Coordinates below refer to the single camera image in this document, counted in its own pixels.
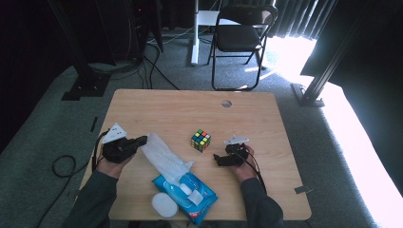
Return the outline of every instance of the white tissue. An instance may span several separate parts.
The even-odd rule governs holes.
[[[147,144],[141,147],[145,156],[163,177],[178,187],[181,177],[190,171],[193,162],[184,162],[172,152],[165,142],[156,133],[148,135]]]

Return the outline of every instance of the black chair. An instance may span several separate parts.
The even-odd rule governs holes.
[[[221,9],[211,42],[210,54],[207,64],[210,64],[210,58],[213,58],[213,72],[211,85],[216,90],[239,91],[252,90],[259,83],[261,63],[266,49],[267,33],[275,24],[278,16],[278,10],[273,6],[267,5],[230,5]],[[221,23],[226,19],[233,24]],[[250,55],[220,55],[216,54],[216,49],[222,52],[251,52]],[[261,56],[258,59],[259,69],[256,82],[253,86],[244,88],[218,88],[215,86],[216,59],[217,57],[248,57],[246,65],[254,54]]]

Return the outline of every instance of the wooden table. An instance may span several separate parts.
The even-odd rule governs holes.
[[[191,172],[204,181],[219,199],[206,220],[245,220],[240,185],[226,167],[218,167],[213,154],[225,155],[225,140],[233,135],[248,138],[255,150],[268,195],[281,206],[284,219],[302,220],[311,216],[287,134],[278,112],[276,98],[263,92],[218,92],[185,90],[119,89],[115,92],[102,132],[118,123],[129,139],[155,132],[184,161],[195,161]],[[199,152],[190,138],[202,129],[211,143]],[[82,186],[91,172],[85,173]],[[141,149],[125,167],[118,182],[118,198],[111,219],[155,220],[161,217],[151,205],[158,193],[151,182],[159,172]],[[173,219],[187,219],[182,212]]]

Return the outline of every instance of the wet wipes package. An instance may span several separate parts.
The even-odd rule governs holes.
[[[161,192],[176,201],[186,216],[198,226],[218,199],[215,192],[190,172],[181,177],[180,186],[169,183],[163,175],[153,182]]]

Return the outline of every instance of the sleeve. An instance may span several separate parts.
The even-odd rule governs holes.
[[[68,227],[99,227],[106,221],[116,199],[117,179],[94,171],[80,191],[70,214],[63,223]]]
[[[283,227],[281,207],[264,193],[258,179],[244,180],[240,191],[245,202],[248,227]]]

